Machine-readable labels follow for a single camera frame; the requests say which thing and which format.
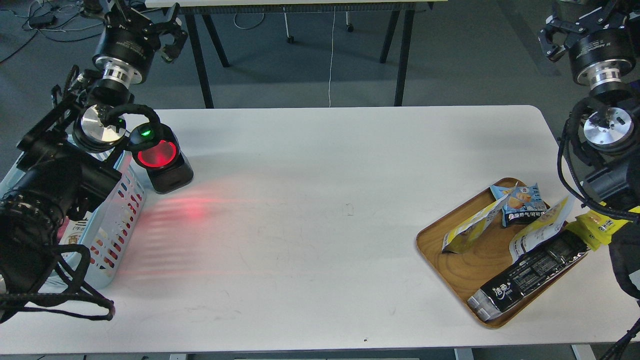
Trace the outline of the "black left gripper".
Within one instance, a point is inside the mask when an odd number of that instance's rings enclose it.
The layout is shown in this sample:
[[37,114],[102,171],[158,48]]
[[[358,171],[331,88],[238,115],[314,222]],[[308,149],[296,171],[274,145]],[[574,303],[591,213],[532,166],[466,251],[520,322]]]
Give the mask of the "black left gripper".
[[[96,68],[104,70],[108,65],[118,65],[128,71],[131,84],[142,84],[150,73],[156,51],[160,50],[160,57],[167,64],[178,59],[189,37],[177,21],[179,3],[174,3],[167,11],[167,19],[158,23],[126,6],[123,0],[108,0],[106,4],[104,30],[93,56]],[[160,48],[158,35],[170,35],[173,42]]]

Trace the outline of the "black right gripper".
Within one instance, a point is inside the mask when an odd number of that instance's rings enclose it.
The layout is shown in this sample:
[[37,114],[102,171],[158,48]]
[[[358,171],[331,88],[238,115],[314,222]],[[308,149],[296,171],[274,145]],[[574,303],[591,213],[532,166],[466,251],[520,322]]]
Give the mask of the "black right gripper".
[[[550,14],[538,32],[542,54],[553,63],[567,52],[573,80],[578,85],[601,85],[618,81],[636,66],[636,53],[627,27],[633,0],[609,0],[576,19]],[[554,42],[554,35],[576,34],[566,43]]]

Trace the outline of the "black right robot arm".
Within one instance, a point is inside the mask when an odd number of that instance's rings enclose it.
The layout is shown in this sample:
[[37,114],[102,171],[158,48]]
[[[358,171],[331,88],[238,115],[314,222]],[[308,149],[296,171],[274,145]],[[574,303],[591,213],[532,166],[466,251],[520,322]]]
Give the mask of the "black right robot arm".
[[605,243],[618,285],[639,299],[639,82],[624,81],[639,64],[639,2],[598,0],[577,19],[557,6],[537,33],[541,52],[568,56],[573,81],[589,89],[569,112],[558,138],[558,177],[589,212],[573,229]]

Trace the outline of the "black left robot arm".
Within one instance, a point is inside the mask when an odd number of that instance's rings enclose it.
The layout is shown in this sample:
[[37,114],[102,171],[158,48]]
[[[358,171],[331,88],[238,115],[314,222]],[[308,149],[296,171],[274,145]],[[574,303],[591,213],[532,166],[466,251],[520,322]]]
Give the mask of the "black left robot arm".
[[171,128],[136,104],[131,85],[147,80],[156,53],[167,63],[188,33],[174,3],[163,22],[126,5],[85,0],[81,14],[100,19],[94,69],[73,66],[51,90],[52,109],[18,142],[22,177],[1,197],[1,321],[19,312],[48,312],[110,321],[115,305],[86,281],[90,249],[61,244],[64,221],[80,221],[119,186],[124,153],[166,194],[194,178]]

